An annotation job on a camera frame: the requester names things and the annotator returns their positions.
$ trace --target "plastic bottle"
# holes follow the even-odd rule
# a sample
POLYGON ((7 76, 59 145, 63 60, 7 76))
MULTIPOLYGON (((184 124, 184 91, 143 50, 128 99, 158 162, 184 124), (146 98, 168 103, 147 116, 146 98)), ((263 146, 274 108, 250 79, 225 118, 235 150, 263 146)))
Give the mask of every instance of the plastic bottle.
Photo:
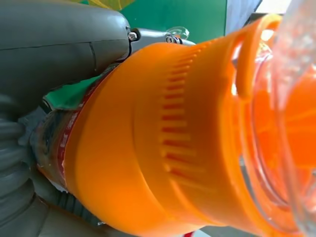
POLYGON ((280 16, 195 46, 140 50, 78 110, 49 115, 33 150, 47 177, 133 235, 315 233, 316 44, 305 28, 314 3, 293 6, 267 41, 262 32, 276 31, 280 16))

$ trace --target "white wall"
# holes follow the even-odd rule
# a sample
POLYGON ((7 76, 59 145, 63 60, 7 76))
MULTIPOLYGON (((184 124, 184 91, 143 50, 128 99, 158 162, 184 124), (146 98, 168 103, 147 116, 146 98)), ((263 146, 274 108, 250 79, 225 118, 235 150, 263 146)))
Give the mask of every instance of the white wall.
POLYGON ((263 0, 256 12, 285 13, 290 0, 263 0))

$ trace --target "clear plastic container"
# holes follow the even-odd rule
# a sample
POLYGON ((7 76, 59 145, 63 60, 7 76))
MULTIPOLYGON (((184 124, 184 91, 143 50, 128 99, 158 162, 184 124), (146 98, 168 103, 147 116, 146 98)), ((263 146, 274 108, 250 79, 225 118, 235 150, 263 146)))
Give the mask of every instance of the clear plastic container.
POLYGON ((253 82, 241 120, 250 189, 286 233, 316 233, 316 1, 293 0, 253 82))

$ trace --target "ribbed hose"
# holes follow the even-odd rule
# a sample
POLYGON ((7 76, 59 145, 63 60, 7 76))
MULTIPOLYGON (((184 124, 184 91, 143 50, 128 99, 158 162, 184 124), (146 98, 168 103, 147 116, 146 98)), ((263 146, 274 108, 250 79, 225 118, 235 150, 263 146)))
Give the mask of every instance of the ribbed hose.
POLYGON ((22 162, 26 150, 17 144, 23 133, 23 125, 0 115, 0 226, 27 209, 33 200, 30 171, 22 162))
POLYGON ((29 168, 22 162, 27 151, 17 139, 24 127, 10 115, 12 105, 0 95, 0 111, 5 111, 0 113, 0 236, 34 237, 42 227, 48 207, 35 197, 29 168))

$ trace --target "gray plastic housing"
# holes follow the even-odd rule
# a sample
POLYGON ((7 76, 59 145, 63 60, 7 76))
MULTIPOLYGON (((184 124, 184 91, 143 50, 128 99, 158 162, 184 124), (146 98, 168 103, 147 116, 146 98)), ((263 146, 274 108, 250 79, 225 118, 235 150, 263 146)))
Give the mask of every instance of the gray plastic housing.
POLYGON ((108 234, 34 193, 17 118, 50 90, 97 76, 129 51, 128 22, 103 8, 56 0, 0 1, 0 236, 108 234))

